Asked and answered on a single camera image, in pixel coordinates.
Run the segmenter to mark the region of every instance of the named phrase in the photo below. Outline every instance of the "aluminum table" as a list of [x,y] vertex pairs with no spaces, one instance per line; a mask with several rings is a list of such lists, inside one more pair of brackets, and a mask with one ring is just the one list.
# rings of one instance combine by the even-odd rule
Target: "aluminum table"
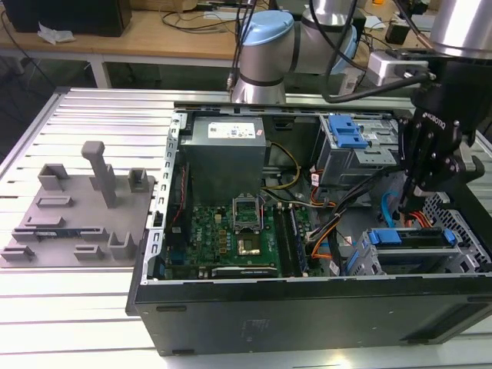
[[[225,93],[72,89],[53,95],[0,165],[0,242],[39,188],[47,162],[69,174],[88,174],[83,143],[101,140],[115,174],[131,167],[156,175],[165,154],[175,101],[227,101]],[[288,102],[324,104],[319,96],[290,95]],[[407,99],[370,98],[348,107],[411,108]],[[492,173],[489,144],[478,134],[473,147]],[[492,174],[470,185],[492,211]],[[131,268],[0,270],[0,367],[162,368],[462,368],[492,367],[492,318],[446,344],[160,357],[139,317],[125,314]]]

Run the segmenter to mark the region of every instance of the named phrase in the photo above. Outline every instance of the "desk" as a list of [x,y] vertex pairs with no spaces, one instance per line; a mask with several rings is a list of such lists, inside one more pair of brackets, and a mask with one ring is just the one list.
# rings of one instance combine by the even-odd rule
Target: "desk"
[[[366,4],[365,9],[383,20],[391,19],[396,9],[393,2],[383,6]],[[211,24],[214,19],[195,19],[186,26]],[[156,65],[201,65],[230,68],[234,57],[235,40],[230,32],[192,35],[162,24],[158,12],[133,11],[130,25],[119,38],[94,35],[75,35],[75,42],[51,45],[36,34],[17,33],[7,25],[15,40],[33,58],[82,60],[91,64],[99,88],[110,88],[106,62],[147,63]],[[385,31],[373,30],[378,37]],[[414,47],[417,41],[409,34],[405,46]],[[0,31],[0,55],[20,58],[5,30]],[[365,46],[358,50],[356,61],[367,64],[369,52]]]
[[[324,105],[318,95],[288,95],[288,103]],[[90,174],[78,159],[85,140],[104,141],[115,174],[129,166],[158,175],[175,101],[227,102],[224,92],[72,89],[55,94],[0,165],[0,244],[22,219],[39,188],[46,162],[70,175]],[[403,98],[369,98],[346,108],[401,108]],[[473,148],[487,173],[489,144],[477,133]],[[492,177],[470,185],[487,200]],[[125,314],[131,268],[0,269],[0,367],[230,369],[475,369],[492,367],[492,318],[444,345],[190,357],[158,356],[139,317]]]

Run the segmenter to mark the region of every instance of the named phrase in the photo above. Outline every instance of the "gray fixture plate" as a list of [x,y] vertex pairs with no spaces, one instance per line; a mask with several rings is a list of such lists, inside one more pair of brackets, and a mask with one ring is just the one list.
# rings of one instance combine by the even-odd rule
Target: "gray fixture plate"
[[[148,176],[148,191],[131,193],[126,176],[115,176],[117,206],[107,208],[100,191],[94,191],[90,176],[72,175],[61,180],[64,191],[46,191],[40,187],[37,195],[19,226],[24,227],[29,218],[59,218],[64,222],[61,228],[104,228],[107,232],[105,239],[84,241],[81,238],[43,238],[41,241],[18,242],[14,238],[8,248],[21,248],[27,245],[34,255],[28,260],[19,255],[19,260],[7,261],[5,256],[0,258],[0,268],[70,268],[70,267],[128,267],[135,263],[135,249],[144,234],[148,209],[151,202],[155,179]],[[71,207],[39,208],[41,198],[53,196],[70,197]],[[127,257],[113,258],[113,252],[108,247],[109,235],[114,232],[120,243],[125,241],[127,232],[135,244],[133,252]],[[87,255],[74,254],[75,246],[81,246],[82,254],[88,252],[92,245],[99,246],[98,250]]]

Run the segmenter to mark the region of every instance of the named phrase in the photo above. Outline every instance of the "blue cable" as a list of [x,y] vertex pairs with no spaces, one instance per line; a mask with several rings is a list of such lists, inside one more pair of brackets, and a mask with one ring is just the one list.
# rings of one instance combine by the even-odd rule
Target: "blue cable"
[[387,198],[390,196],[397,197],[396,192],[386,192],[381,198],[381,212],[383,213],[384,220],[389,228],[394,228],[393,218],[391,217],[390,210],[387,208]]

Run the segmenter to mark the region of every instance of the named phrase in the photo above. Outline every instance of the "cardboard box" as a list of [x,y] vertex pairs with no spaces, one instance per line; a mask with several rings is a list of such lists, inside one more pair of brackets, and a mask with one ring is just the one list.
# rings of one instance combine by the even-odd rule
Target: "cardboard box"
[[162,12],[183,12],[197,6],[198,0],[130,0],[135,10],[161,10]]

